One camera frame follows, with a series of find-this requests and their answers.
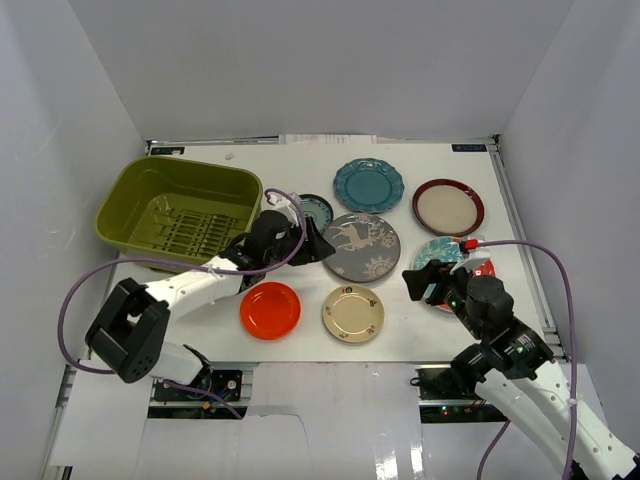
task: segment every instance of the deer pattern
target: deer pattern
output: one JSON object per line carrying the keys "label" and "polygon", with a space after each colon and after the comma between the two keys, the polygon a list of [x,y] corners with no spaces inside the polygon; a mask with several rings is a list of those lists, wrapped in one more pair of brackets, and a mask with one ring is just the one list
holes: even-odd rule
{"label": "deer pattern", "polygon": [[360,250],[364,247],[373,247],[373,244],[384,236],[384,229],[381,227],[379,223],[368,223],[367,224],[367,236],[365,238],[360,237],[358,233],[358,229],[354,224],[350,223],[346,226],[337,226],[331,227],[331,230],[337,230],[333,238],[339,236],[345,236],[349,240],[348,243],[344,243],[342,245],[338,245],[336,249],[343,249],[348,252],[353,252],[355,250]]}

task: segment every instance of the orange plate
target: orange plate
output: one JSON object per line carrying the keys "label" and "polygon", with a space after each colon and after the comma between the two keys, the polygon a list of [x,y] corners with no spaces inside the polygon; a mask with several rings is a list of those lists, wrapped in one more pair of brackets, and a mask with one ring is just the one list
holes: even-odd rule
{"label": "orange plate", "polygon": [[300,319],[300,299],[277,282],[262,283],[242,300],[240,318],[247,331],[261,340],[284,337]]}

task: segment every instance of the red connector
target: red connector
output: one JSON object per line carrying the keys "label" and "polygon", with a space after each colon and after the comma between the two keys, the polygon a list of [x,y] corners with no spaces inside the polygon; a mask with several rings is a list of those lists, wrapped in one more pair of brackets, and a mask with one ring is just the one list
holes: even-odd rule
{"label": "red connector", "polygon": [[475,250],[476,248],[478,248],[477,238],[471,238],[469,240],[464,240],[460,242],[460,251],[463,253],[468,253],[472,250]]}

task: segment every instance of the teal scalloped plate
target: teal scalloped plate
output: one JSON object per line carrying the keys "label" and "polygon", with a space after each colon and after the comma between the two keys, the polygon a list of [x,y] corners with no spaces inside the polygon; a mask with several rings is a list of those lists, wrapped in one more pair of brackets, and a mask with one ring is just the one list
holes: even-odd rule
{"label": "teal scalloped plate", "polygon": [[354,212],[381,213],[402,198],[404,183],[398,171],[384,160],[358,158],[345,164],[333,179],[338,200]]}

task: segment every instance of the maroon rimmed plate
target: maroon rimmed plate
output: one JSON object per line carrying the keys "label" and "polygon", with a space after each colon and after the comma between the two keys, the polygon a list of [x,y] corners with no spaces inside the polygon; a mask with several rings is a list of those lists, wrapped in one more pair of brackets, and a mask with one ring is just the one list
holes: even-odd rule
{"label": "maroon rimmed plate", "polygon": [[412,205],[418,221],[436,235],[469,235],[484,220],[480,196],[456,180],[440,178],[420,185]]}

